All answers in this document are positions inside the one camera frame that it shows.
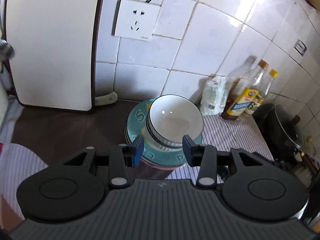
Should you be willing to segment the steel ladle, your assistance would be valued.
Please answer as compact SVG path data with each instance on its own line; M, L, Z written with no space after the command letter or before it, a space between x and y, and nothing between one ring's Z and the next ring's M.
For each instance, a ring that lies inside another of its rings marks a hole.
M0 60L10 60L14 55L14 48L6 40L0 39Z

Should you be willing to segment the black wok with lid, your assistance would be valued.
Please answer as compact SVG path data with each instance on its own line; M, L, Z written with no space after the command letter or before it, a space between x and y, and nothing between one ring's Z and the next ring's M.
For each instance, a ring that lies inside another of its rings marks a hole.
M289 114L281 105L260 106L253 114L267 146L276 161L291 162L304 145L300 117Z

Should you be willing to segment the white green seasoning bag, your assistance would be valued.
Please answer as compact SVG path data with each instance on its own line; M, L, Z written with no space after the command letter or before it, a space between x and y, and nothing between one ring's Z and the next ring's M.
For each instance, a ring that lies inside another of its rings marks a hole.
M202 115L218 115L223 112L227 102L227 77L216 76L207 80L200 102Z

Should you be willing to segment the white wall socket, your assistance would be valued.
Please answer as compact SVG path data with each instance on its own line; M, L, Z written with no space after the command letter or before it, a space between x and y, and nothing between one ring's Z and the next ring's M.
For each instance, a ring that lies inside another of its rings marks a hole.
M156 26L160 5L119 0L112 35L132 40L149 41Z

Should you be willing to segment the white handled knife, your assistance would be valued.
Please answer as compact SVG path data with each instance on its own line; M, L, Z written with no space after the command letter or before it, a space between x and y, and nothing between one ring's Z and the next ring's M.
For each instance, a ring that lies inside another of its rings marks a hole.
M109 94L103 96L97 96L95 98L95 105L96 106L103 106L103 105L111 105L118 100L118 95L116 92L111 92Z

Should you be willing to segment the yellow cap vinegar bottle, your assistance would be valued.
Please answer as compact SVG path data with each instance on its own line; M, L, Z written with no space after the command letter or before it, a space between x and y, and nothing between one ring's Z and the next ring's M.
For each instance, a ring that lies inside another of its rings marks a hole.
M261 106L266 97L269 94L272 83L277 78L278 72L275 69L271 69L268 76L262 80L261 86L259 88L259 93L249 104L249 106L243 112L243 115L250 116Z

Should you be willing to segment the teal fried egg plate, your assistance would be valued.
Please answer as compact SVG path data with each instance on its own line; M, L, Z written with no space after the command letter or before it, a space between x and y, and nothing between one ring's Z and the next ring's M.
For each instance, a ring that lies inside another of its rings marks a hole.
M142 135L144 137L142 159L157 168L172 170L183 166L187 161L182 147L165 147L149 134L146 128L146 118L150 105L155 99L144 100L131 110L126 121L125 135L128 142L133 142L138 135ZM202 135L193 141L200 144L202 142Z

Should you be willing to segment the white cutting board brown rim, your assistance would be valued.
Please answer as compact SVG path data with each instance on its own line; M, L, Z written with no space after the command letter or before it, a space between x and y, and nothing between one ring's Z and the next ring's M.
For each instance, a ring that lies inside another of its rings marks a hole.
M23 106L90 111L103 0L5 0L9 69Z

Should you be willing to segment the yellow label oil bottle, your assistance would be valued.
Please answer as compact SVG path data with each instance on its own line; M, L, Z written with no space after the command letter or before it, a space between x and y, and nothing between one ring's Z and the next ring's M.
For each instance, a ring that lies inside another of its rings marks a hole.
M251 68L241 77L230 91L225 109L221 114L224 120L236 120L257 96L263 75L268 69L268 63L260 60L255 68Z

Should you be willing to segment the clear glass bottle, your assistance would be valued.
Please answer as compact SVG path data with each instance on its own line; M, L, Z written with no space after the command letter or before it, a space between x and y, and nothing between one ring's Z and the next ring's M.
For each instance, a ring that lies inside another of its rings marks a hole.
M228 88L229 94L234 90L242 78L248 78L250 76L256 60L257 57L251 55L244 61L242 65L230 72L226 83L226 88Z

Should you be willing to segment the white bowl black rim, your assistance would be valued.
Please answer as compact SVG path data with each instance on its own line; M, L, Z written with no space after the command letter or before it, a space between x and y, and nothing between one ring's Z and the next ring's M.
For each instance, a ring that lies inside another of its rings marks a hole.
M190 100L174 94L160 96L150 105L146 128L158 143L165 147L182 147L188 135L196 140L203 130L203 116Z

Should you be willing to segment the striped table cloth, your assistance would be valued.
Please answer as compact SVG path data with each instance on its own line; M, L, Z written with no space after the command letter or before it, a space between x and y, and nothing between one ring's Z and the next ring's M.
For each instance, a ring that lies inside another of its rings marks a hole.
M87 121L70 118L27 117L14 126L12 139L1 138L1 197L16 212L18 185L29 176L89 145L98 151L124 142L124 120ZM203 142L227 151L240 147L268 160L272 155L253 118L225 121L205 116Z

